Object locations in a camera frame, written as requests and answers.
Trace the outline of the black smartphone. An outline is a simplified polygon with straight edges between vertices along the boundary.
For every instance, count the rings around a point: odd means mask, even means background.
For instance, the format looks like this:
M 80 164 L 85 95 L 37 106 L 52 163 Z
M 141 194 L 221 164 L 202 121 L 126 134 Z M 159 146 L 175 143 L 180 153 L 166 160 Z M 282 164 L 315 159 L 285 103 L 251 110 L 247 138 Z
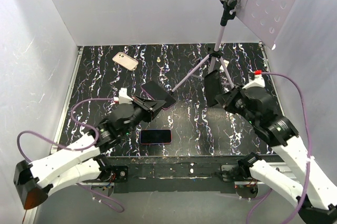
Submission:
M 141 89 L 153 100 L 165 101 L 165 104 L 162 107 L 163 110 L 168 110 L 177 103 L 177 100 L 171 96 L 170 93 L 153 80 L 143 84 Z
M 142 145 L 170 144 L 172 134 L 169 129 L 149 129 L 140 133 L 140 143 Z

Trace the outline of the pink phone case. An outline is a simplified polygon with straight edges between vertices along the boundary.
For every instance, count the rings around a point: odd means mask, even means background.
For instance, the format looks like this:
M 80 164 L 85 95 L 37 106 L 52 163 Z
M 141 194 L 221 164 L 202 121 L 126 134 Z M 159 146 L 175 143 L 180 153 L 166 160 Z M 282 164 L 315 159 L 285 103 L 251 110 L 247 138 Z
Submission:
M 112 60 L 129 71 L 134 71 L 138 66 L 138 61 L 136 59 L 131 58 L 123 52 L 118 52 Z

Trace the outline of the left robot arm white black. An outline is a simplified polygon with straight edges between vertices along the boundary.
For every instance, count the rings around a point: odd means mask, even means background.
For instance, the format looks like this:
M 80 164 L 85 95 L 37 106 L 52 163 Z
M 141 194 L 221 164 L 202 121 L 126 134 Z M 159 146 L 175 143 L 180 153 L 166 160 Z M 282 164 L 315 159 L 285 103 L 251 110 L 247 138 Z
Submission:
M 116 108 L 80 139 L 39 160 L 24 157 L 16 164 L 14 185 L 25 210 L 41 205 L 53 193 L 87 180 L 108 181 L 114 170 L 104 153 L 140 122 L 151 122 L 165 105 L 163 100 L 138 96 Z

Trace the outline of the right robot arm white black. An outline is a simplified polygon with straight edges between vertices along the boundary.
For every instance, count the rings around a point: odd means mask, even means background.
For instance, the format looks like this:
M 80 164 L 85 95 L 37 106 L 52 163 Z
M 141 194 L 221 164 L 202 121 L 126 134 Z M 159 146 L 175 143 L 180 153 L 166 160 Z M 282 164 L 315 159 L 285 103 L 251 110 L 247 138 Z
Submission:
M 263 87 L 236 86 L 218 94 L 215 100 L 227 112 L 239 114 L 253 127 L 256 135 L 287 164 L 297 180 L 277 171 L 255 153 L 239 160 L 243 180 L 256 179 L 283 198 L 305 223 L 336 223 L 336 185 L 308 157 L 303 140 L 293 124 L 275 110 L 273 97 Z

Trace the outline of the black phone case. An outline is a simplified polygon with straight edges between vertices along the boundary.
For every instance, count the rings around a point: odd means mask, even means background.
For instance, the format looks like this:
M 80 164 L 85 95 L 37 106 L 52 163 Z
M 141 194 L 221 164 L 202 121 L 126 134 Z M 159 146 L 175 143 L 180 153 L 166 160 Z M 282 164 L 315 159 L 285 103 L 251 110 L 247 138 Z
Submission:
M 217 104 L 217 101 L 215 100 L 216 96 L 223 92 L 220 73 L 217 69 L 204 77 L 204 92 L 207 106 L 215 106 Z

